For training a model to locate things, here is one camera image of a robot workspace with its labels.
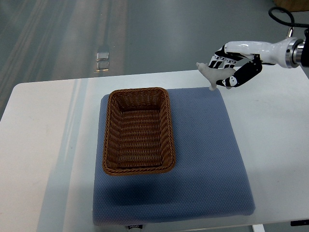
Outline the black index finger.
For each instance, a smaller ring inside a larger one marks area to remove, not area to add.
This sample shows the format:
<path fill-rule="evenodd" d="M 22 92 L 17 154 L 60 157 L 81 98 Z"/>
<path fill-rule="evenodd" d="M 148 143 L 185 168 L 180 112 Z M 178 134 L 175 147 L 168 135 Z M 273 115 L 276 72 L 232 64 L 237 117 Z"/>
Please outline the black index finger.
<path fill-rule="evenodd" d="M 219 68 L 222 65 L 223 68 L 228 68 L 227 53 L 225 52 L 225 46 L 222 46 L 212 56 L 208 67 Z"/>

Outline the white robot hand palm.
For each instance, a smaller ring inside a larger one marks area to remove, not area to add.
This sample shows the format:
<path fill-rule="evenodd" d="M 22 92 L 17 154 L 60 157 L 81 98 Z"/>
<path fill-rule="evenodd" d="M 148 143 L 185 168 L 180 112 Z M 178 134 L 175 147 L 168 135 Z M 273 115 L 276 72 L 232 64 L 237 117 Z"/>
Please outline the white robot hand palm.
<path fill-rule="evenodd" d="M 247 58 L 259 55 L 263 63 L 278 64 L 283 68 L 296 68 L 296 49 L 299 39 L 294 37 L 285 38 L 277 43 L 257 41 L 235 41 L 224 45 L 225 53 L 238 53 Z"/>

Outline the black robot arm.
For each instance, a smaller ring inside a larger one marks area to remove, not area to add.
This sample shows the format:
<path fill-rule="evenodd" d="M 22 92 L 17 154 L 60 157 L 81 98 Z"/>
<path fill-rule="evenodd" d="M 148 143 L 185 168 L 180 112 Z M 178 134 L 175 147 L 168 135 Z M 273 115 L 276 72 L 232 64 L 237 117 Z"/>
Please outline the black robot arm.
<path fill-rule="evenodd" d="M 227 89 L 239 87 L 255 76 L 263 65 L 279 65 L 283 68 L 309 66 L 309 30 L 305 39 L 287 37 L 277 43 L 257 41 L 228 42 L 216 51 L 206 67 L 204 76 L 211 90 L 218 85 Z"/>

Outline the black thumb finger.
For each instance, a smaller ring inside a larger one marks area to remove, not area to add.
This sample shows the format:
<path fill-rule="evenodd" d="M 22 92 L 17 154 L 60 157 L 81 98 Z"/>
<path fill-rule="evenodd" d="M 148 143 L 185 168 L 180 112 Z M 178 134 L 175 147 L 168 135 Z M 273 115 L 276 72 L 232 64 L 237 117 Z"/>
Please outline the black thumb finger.
<path fill-rule="evenodd" d="M 253 60 L 240 67 L 234 74 L 224 80 L 217 80 L 216 84 L 224 87 L 239 87 L 262 71 L 260 55 L 254 55 Z"/>

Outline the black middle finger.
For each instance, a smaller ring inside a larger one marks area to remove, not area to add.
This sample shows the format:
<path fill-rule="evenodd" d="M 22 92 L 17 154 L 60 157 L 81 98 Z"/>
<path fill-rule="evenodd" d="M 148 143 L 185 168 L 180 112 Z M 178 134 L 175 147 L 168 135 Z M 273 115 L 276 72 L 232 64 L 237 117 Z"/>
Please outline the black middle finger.
<path fill-rule="evenodd" d="M 224 58 L 223 68 L 234 68 L 238 62 L 238 57 L 226 57 Z"/>

